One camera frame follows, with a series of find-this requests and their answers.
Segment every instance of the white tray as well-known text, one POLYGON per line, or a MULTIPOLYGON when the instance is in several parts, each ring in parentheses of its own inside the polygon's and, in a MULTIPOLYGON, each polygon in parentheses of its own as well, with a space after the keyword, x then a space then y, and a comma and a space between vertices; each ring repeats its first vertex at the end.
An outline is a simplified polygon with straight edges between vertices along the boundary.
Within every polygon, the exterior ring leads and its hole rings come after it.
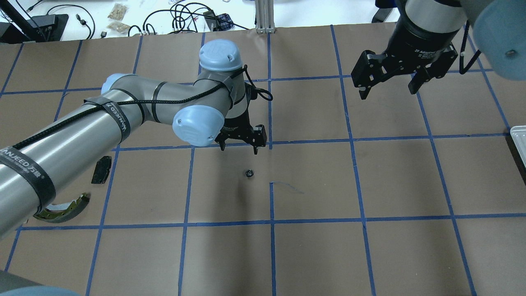
POLYGON ((510 134, 521 155, 522 163, 526 166, 526 125, 512 127, 510 134))

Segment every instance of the plastic bag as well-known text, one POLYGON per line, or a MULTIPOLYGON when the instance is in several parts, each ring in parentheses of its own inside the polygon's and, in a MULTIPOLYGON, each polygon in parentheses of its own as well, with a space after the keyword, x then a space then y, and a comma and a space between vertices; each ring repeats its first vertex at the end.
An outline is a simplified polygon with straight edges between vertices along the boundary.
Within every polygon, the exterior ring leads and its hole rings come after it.
POLYGON ((128 30, 130 29, 130 26, 123 24, 119 21, 114 21, 108 25, 108 29, 115 30, 119 33, 127 33, 128 30))
POLYGON ((114 19, 116 21, 122 21, 127 10, 128 7, 117 3, 113 6, 112 12, 109 13, 108 18, 114 19))

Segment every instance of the metal post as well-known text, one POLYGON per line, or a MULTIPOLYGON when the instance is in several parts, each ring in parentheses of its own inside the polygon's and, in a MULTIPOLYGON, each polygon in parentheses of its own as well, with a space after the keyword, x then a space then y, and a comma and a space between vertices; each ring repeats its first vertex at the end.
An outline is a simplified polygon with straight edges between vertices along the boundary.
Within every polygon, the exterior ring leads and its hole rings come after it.
POLYGON ((0 0, 0 9, 13 20, 22 32, 29 37, 31 40, 36 42, 46 41, 43 36, 41 36, 36 28, 33 28, 31 24, 26 21, 26 19, 18 13, 18 11, 9 3, 7 0, 0 0))
POLYGON ((256 0, 256 32, 274 33, 274 0, 256 0))

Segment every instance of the screw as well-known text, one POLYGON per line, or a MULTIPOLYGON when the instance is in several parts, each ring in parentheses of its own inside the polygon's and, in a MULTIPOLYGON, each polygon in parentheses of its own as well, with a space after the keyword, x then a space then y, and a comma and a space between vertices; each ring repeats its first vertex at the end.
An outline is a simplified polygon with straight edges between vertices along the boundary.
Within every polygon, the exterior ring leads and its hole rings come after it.
POLYGON ((507 57, 513 57, 514 55, 516 55, 516 51, 515 50, 510 50, 508 52, 506 52, 506 56, 507 57))

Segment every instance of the black strap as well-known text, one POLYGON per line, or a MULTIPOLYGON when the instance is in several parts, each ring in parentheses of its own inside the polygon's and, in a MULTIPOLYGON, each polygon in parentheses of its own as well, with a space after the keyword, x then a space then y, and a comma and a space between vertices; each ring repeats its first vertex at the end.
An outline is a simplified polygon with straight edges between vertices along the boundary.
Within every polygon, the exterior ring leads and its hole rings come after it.
POLYGON ((106 110, 106 112, 113 118, 113 120, 115 120, 120 129, 121 143, 126 138, 128 138, 128 136, 130 136, 130 122, 126 117, 126 114, 124 114, 123 110, 117 103, 108 98, 100 96, 95 98, 91 97, 84 100, 84 105, 86 104, 102 106, 104 110, 106 110))
MULTIPOLYGON (((127 94, 129 97, 131 97, 134 101, 138 101, 137 97, 134 96, 131 92, 129 92, 127 90, 124 90, 122 88, 112 88, 112 90, 123 92, 123 93, 127 94)), ((143 124, 145 122, 145 120, 146 120, 146 118, 144 117, 144 108, 143 108, 142 104, 137 104, 137 106, 139 106, 140 113, 143 116, 143 122, 141 123, 141 124, 143 124)))
POLYGON ((56 191, 53 181, 44 169, 29 156, 13 147, 7 147, 0 150, 0 164, 11 168, 33 187, 39 200, 37 213, 55 198, 56 191))
MULTIPOLYGON (((155 88, 155 90, 154 90, 154 94, 153 94, 153 96, 151 97, 152 102, 157 100, 157 96, 159 95, 159 92, 160 92, 160 90, 161 90, 161 87, 162 87, 163 85, 167 84, 167 83, 168 83, 168 82, 163 81, 163 82, 159 83, 159 85, 155 88)), ((156 105, 157 105, 157 104, 152 104, 152 105, 151 105, 151 114, 152 114, 152 116, 154 117, 155 122, 161 123, 161 122, 159 121, 159 118, 157 118, 157 109, 156 109, 156 107, 155 107, 156 105)))

